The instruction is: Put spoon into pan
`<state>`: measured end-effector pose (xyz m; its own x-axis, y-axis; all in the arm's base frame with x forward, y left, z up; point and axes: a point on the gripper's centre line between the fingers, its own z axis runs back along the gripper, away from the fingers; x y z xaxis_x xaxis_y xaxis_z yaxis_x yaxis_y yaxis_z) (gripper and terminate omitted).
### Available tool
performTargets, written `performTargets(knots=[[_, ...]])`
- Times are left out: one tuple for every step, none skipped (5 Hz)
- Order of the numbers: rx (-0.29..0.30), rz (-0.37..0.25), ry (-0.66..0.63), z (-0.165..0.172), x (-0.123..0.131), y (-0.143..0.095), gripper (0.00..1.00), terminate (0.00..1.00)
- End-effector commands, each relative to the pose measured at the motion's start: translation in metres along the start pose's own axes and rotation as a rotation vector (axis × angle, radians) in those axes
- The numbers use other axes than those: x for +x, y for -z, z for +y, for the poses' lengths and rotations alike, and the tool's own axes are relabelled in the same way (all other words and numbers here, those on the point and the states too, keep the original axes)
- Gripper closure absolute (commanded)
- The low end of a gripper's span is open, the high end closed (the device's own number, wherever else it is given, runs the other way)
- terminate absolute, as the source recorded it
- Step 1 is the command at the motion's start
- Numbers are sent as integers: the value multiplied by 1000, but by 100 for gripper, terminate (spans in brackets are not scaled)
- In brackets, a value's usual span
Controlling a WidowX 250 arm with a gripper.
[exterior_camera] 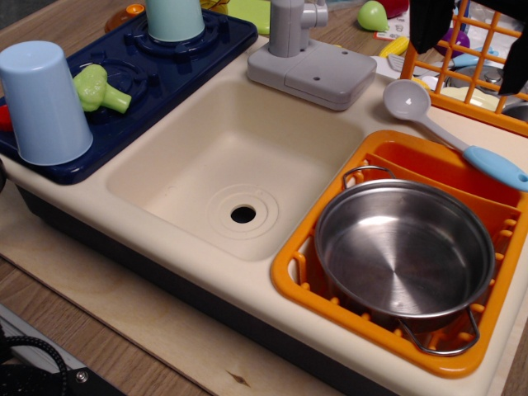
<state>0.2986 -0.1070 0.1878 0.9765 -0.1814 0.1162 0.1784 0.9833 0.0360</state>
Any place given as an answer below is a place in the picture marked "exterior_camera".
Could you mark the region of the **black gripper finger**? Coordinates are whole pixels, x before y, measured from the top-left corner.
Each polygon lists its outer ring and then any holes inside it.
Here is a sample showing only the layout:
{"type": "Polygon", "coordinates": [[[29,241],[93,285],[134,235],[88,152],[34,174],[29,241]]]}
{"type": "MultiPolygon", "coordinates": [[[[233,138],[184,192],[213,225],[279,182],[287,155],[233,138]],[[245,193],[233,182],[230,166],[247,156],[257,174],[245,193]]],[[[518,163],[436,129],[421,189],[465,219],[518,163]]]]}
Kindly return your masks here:
{"type": "Polygon", "coordinates": [[[503,68],[500,96],[517,94],[527,83],[527,28],[511,45],[503,68]]]}
{"type": "Polygon", "coordinates": [[[418,54],[433,48],[449,30],[453,0],[410,0],[410,43],[418,54]]]}

